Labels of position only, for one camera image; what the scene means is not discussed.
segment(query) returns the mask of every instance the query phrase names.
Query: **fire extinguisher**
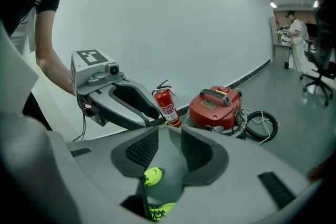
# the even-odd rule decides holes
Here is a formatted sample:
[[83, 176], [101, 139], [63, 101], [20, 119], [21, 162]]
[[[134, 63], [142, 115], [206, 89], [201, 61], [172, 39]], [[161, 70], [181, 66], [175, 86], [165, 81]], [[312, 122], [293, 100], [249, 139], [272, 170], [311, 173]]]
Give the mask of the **fire extinguisher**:
[[165, 84], [168, 80], [165, 80], [162, 82], [154, 91], [154, 99], [156, 100], [159, 109], [161, 111], [161, 115], [166, 119], [167, 123], [170, 126], [174, 126], [176, 128], [179, 128], [182, 125], [180, 116], [178, 115], [178, 112], [174, 106], [172, 97], [170, 93], [173, 94], [173, 92], [169, 89], [171, 86], [162, 86]]

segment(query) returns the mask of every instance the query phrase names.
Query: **office chair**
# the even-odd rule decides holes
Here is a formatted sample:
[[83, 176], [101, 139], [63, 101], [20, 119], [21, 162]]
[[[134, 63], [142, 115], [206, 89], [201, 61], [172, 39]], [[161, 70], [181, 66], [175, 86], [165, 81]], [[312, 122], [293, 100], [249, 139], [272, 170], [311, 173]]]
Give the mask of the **office chair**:
[[[307, 83], [305, 87], [303, 87], [304, 92], [306, 92], [307, 87], [310, 85], [320, 86], [326, 98], [324, 105], [328, 106], [329, 100], [333, 98], [333, 92], [330, 87], [322, 81], [322, 77], [329, 79], [334, 79], [336, 77], [336, 63], [330, 62], [332, 48], [335, 46], [333, 43], [334, 35], [331, 32], [330, 25], [328, 23], [330, 22], [330, 14], [325, 8], [323, 8], [323, 5], [316, 9], [314, 15], [318, 28], [318, 38], [315, 43], [316, 52], [312, 53], [310, 51], [313, 42], [306, 40], [306, 42], [308, 42], [308, 51], [305, 51], [304, 54], [308, 58], [308, 61], [314, 63], [318, 69], [312, 70], [319, 73], [320, 75], [318, 78], [316, 78], [307, 74], [302, 74], [300, 76], [300, 80], [302, 80], [303, 77], [307, 77], [312, 80], [311, 82]], [[327, 95], [326, 89], [330, 91], [329, 96]]]

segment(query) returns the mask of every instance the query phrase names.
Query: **coiled hose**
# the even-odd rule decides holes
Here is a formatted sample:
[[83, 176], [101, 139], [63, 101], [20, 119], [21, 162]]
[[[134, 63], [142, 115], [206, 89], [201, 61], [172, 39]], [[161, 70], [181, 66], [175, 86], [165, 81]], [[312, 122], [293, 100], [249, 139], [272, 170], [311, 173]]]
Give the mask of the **coiled hose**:
[[[277, 120], [271, 115], [269, 114], [268, 112], [266, 111], [263, 111], [263, 115], [264, 116], [267, 116], [269, 118], [269, 121], [272, 123], [273, 125], [273, 132], [271, 132], [270, 134], [270, 137], [267, 139], [267, 141], [270, 141], [272, 140], [277, 132], [278, 132], [278, 123], [277, 123]], [[256, 111], [256, 112], [253, 112], [251, 113], [248, 117], [247, 117], [247, 123], [249, 121], [251, 121], [253, 118], [257, 117], [257, 116], [261, 116], [261, 111]], [[246, 130], [245, 130], [248, 134], [250, 134], [255, 140], [258, 140], [258, 141], [263, 141], [265, 140], [265, 136], [264, 135], [260, 135], [258, 134], [257, 132], [253, 131], [251, 128], [249, 128], [248, 126], [246, 126]]]

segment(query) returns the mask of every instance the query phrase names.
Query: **person in white coat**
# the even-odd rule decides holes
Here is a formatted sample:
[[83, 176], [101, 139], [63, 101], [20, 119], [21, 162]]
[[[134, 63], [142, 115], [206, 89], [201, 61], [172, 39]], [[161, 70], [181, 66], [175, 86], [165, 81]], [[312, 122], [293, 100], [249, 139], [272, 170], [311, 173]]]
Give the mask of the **person in white coat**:
[[295, 17], [294, 10], [289, 10], [285, 17], [290, 25], [288, 35], [292, 44], [293, 69], [305, 72], [302, 62], [304, 57], [303, 50], [306, 44], [305, 39], [308, 39], [307, 28], [303, 22]]

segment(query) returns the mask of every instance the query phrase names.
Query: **vacuum cleaner lid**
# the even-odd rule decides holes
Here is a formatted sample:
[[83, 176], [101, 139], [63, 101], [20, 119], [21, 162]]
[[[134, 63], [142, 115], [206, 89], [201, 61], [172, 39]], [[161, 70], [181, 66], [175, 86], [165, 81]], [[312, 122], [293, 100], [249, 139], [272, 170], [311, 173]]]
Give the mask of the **vacuum cleaner lid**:
[[213, 86], [202, 90], [190, 102], [190, 118], [201, 127], [223, 126], [228, 130], [235, 125], [236, 107], [241, 110], [238, 92], [222, 86]]

